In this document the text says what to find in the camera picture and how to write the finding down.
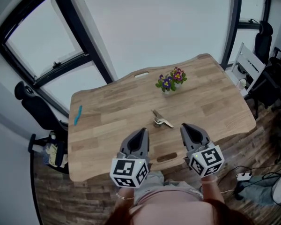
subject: window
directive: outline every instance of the window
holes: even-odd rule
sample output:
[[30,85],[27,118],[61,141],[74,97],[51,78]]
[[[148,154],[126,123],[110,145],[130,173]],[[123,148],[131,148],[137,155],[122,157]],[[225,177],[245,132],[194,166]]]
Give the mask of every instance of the window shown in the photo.
[[82,53],[55,0],[45,0],[34,9],[6,42],[33,77]]
[[271,0],[231,0],[232,13],[230,28],[224,49],[221,66],[232,65],[240,44],[254,51],[255,37],[259,32],[260,21],[267,22]]
[[249,21],[251,18],[259,22],[263,17],[265,0],[242,0],[240,21]]
[[0,53],[65,116],[73,93],[112,82],[71,0],[23,0],[0,27]]

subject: white device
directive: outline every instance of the white device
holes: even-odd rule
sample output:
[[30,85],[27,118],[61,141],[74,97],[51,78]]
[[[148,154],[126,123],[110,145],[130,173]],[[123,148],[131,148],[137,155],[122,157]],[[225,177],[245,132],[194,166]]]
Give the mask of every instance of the white device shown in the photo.
[[220,147],[213,145],[210,148],[193,153],[189,166],[203,178],[220,170],[224,162],[225,159]]
[[139,188],[149,173],[145,159],[114,158],[110,177],[118,187]]
[[246,173],[238,173],[238,174],[236,175],[237,181],[248,181],[248,180],[250,180],[251,176],[252,176],[252,174],[249,173],[249,172],[246,172]]

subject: window latch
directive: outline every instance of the window latch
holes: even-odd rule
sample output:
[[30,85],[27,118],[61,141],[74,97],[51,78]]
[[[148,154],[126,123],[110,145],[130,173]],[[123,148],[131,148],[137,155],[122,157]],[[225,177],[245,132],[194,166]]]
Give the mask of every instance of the window latch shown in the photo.
[[53,69],[58,68],[61,65],[61,62],[53,62]]

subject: handle cutout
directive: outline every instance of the handle cutout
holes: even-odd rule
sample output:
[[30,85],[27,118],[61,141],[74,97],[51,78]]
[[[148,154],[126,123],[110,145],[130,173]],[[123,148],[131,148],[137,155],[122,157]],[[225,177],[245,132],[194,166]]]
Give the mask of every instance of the handle cutout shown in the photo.
[[144,72],[144,73],[141,73],[141,74],[137,74],[134,77],[142,77],[142,76],[146,76],[148,74],[149,74],[148,72]]
[[157,158],[157,162],[161,163],[161,162],[164,162],[164,161],[168,161],[168,160],[174,159],[176,157],[177,157],[177,153],[173,152],[173,153],[167,154],[165,156],[158,157]]

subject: potted flower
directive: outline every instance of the potted flower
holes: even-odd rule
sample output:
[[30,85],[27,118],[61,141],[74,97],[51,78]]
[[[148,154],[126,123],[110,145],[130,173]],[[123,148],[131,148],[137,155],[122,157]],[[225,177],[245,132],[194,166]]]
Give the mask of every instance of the potted flower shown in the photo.
[[156,87],[161,88],[161,90],[168,94],[170,90],[176,91],[177,88],[181,87],[184,81],[187,80],[186,74],[184,71],[175,67],[173,71],[171,71],[170,75],[159,76],[158,83],[155,84]]

